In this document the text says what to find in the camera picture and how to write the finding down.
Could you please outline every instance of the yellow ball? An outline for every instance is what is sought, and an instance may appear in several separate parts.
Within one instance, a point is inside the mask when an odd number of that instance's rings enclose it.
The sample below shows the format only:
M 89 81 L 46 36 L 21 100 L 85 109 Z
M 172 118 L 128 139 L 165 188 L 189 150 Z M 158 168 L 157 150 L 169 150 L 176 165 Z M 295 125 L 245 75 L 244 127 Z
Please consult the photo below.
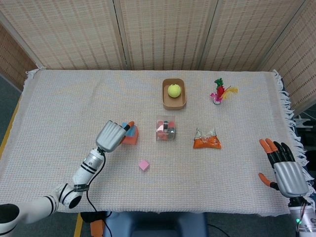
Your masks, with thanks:
M 181 94 L 181 87 L 178 84 L 172 84 L 168 87 L 168 95 L 177 98 Z

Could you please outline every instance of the orange snack bag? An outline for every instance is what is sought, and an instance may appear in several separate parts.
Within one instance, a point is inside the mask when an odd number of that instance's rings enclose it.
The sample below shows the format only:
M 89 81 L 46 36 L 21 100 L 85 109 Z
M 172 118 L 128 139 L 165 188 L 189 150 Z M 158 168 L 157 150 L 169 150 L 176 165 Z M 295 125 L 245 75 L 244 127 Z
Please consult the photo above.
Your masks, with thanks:
M 194 149 L 198 148 L 215 148 L 222 149 L 222 145 L 216 136 L 215 129 L 212 129 L 207 134 L 203 134 L 199 128 L 197 128 L 196 135 L 194 137 Z

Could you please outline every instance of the pink cube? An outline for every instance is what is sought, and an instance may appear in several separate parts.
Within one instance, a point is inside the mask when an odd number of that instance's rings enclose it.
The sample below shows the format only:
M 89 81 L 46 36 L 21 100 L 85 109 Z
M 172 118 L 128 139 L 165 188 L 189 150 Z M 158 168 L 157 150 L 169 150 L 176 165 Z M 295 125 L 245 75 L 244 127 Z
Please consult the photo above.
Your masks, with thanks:
M 149 168 L 149 163 L 145 160 L 142 160 L 138 166 L 140 167 L 141 170 L 145 171 Z

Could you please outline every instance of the clear plastic box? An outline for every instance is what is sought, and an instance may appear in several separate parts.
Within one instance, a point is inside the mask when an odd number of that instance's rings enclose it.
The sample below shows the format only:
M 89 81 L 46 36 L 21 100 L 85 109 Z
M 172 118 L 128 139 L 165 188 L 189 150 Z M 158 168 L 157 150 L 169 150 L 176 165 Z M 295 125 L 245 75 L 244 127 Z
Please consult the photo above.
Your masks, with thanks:
M 170 141 L 176 135 L 175 116 L 157 116 L 156 141 Z

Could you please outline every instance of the yellow feather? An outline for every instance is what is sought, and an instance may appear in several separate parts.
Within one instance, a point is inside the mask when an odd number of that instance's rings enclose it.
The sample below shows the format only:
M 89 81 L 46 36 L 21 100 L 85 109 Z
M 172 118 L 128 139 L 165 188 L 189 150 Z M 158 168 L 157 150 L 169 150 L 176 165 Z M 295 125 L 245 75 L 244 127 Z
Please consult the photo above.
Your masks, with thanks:
M 237 87 L 229 87 L 227 90 L 224 91 L 224 93 L 222 94 L 221 98 L 226 100 L 227 98 L 229 98 L 229 95 L 231 93 L 237 94 L 238 93 L 238 88 Z

